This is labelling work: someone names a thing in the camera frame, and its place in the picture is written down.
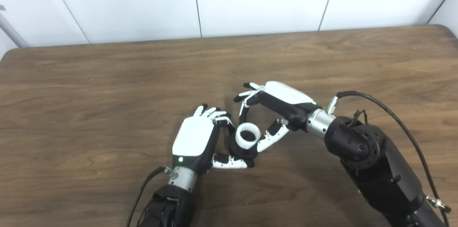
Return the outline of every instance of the robot finger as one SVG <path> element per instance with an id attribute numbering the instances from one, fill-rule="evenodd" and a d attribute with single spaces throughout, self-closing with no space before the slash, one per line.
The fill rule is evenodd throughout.
<path id="1" fill-rule="evenodd" d="M 254 167 L 253 160 L 243 160 L 238 157 L 232 157 L 227 154 L 215 153 L 213 155 L 213 168 L 219 169 L 243 169 Z"/>
<path id="2" fill-rule="evenodd" d="M 288 133 L 289 129 L 284 124 L 284 121 L 284 119 L 277 119 L 269 126 L 264 136 L 258 141 L 258 152 L 263 152 L 265 149 L 283 138 L 286 133 Z"/>
<path id="3" fill-rule="evenodd" d="M 196 109 L 196 111 L 194 112 L 194 116 L 201 116 L 203 110 L 205 110 L 205 108 L 207 108 L 207 107 L 208 107 L 207 104 L 202 104 L 202 105 L 200 105 L 200 106 Z"/>
<path id="4" fill-rule="evenodd" d="M 215 124 L 218 127 L 226 127 L 230 135 L 232 135 L 232 133 L 234 133 L 235 131 L 234 124 L 228 116 L 220 116 L 213 118 L 213 124 Z"/>
<path id="5" fill-rule="evenodd" d="M 249 107 L 246 107 L 245 104 L 242 104 L 242 106 L 240 107 L 240 113 L 239 113 L 239 124 L 247 122 L 247 115 L 248 115 L 249 110 L 250 110 Z"/>
<path id="6" fill-rule="evenodd" d="M 207 110 L 205 110 L 205 112 L 202 113 L 202 116 L 203 117 L 208 117 L 211 113 L 215 112 L 215 111 L 220 111 L 221 109 L 220 108 L 209 108 Z"/>
<path id="7" fill-rule="evenodd" d="M 245 92 L 242 92 L 242 93 L 238 94 L 236 97 L 234 97 L 234 102 L 235 103 L 239 103 L 240 101 L 242 101 L 245 98 L 247 98 L 250 95 L 251 92 L 252 91 L 245 91 Z"/>
<path id="8" fill-rule="evenodd" d="M 256 83 L 253 83 L 253 82 L 245 82 L 243 84 L 243 87 L 249 88 L 249 89 L 252 89 L 252 90 L 258 90 L 262 86 L 261 85 L 257 85 Z"/>
<path id="9" fill-rule="evenodd" d="M 228 116 L 230 117 L 230 114 L 228 114 L 228 112 L 226 111 L 214 111 L 213 113 L 211 113 L 210 115 L 208 115 L 209 118 L 216 118 L 216 117 L 220 117 L 220 116 Z"/>

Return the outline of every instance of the robotic hand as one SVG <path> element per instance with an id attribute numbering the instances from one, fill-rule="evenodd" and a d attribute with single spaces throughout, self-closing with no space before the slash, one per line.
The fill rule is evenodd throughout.
<path id="1" fill-rule="evenodd" d="M 450 212 L 450 208 L 438 199 L 422 154 L 419 153 L 436 198 L 424 195 L 421 182 L 391 139 L 382 130 L 368 124 L 366 115 L 365 124 L 358 121 L 358 116 L 363 112 L 365 114 L 365 111 L 357 111 L 353 118 L 333 115 L 340 97 L 359 95 L 368 98 L 391 114 L 416 145 L 410 132 L 399 118 L 375 98 L 358 92 L 338 93 L 332 99 L 328 110 L 325 111 L 306 94 L 280 82 L 267 82 L 265 85 L 245 83 L 244 87 L 252 90 L 240 93 L 234 98 L 234 102 L 242 102 L 239 129 L 247 124 L 245 122 L 250 106 L 260 103 L 284 117 L 274 122 L 273 126 L 282 124 L 282 128 L 286 127 L 293 131 L 300 129 L 323 139 L 327 150 L 340 158 L 343 168 L 366 201 L 381 212 L 392 226 L 440 227 L 448 225 L 445 212 Z M 253 147 L 265 147 L 265 144 L 260 144 L 261 142 L 263 141 L 257 144 L 253 142 L 249 149 L 241 146 L 241 142 L 232 142 L 230 150 L 231 153 L 242 158 L 246 155 L 247 158 L 252 158 L 257 155 L 253 152 Z M 445 223 L 437 217 L 427 202 L 441 209 Z"/>
<path id="2" fill-rule="evenodd" d="M 227 112 L 215 107 L 205 110 L 206 108 L 206 104 L 199 106 L 193 116 L 186 118 L 181 124 L 172 147 L 173 170 L 168 167 L 159 168 L 170 175 L 169 182 L 154 192 L 142 213 L 144 217 L 140 216 L 137 226 L 189 226 L 195 210 L 192 191 L 198 176 L 207 173 L 212 167 L 229 169 L 252 166 L 250 160 L 245 162 L 240 158 L 215 152 L 220 129 L 227 128 L 232 134 L 235 127 Z"/>

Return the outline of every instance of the wood grain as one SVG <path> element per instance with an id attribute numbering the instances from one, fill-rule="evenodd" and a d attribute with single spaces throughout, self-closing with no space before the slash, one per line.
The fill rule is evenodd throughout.
<path id="1" fill-rule="evenodd" d="M 171 164 L 181 121 L 201 103 L 237 115 L 242 84 L 268 80 L 323 106 L 343 90 L 382 100 L 458 209 L 458 41 L 429 25 L 12 50 L 0 64 L 0 226 L 124 226 L 144 177 Z M 357 109 L 391 136 L 430 193 L 388 115 L 359 98 L 342 99 L 336 114 Z M 258 106 L 249 117 L 262 129 L 276 115 Z M 309 134 L 289 133 L 256 164 L 200 178 L 193 226 L 388 226 Z M 155 178 L 140 207 L 166 181 Z"/>

